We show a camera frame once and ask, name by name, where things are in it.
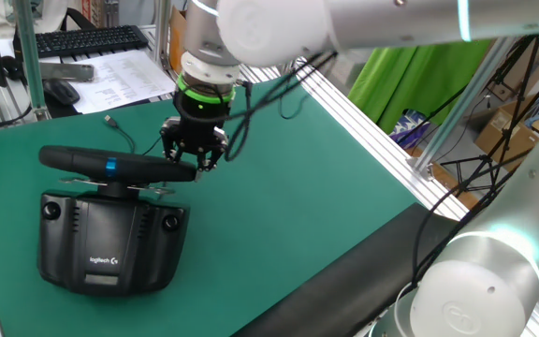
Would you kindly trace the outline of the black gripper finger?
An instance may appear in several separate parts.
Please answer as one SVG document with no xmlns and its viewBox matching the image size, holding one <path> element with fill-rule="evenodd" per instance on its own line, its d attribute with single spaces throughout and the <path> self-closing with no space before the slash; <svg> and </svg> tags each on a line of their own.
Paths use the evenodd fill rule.
<svg viewBox="0 0 539 337">
<path fill-rule="evenodd" d="M 216 136 L 211 144 L 206 144 L 197 149 L 197 174 L 195 181 L 198 182 L 204 172 L 217 168 L 217 162 L 226 153 L 228 140 L 226 136 Z"/>
<path fill-rule="evenodd" d="M 160 130 L 164 156 L 172 162 L 179 162 L 181 159 L 180 121 L 180 119 L 166 119 Z"/>
</svg>

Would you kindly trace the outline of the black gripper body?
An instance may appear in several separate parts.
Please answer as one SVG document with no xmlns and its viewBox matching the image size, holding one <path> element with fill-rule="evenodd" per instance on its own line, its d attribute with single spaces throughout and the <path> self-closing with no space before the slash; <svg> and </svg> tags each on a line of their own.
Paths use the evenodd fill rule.
<svg viewBox="0 0 539 337">
<path fill-rule="evenodd" d="M 181 153 L 197 154 L 197 149 L 211 144 L 216 136 L 226 136 L 224 122 L 231 103 L 207 103 L 199 101 L 186 93 L 176 93 L 173 106 L 179 113 L 169 119 L 180 119 Z"/>
</svg>

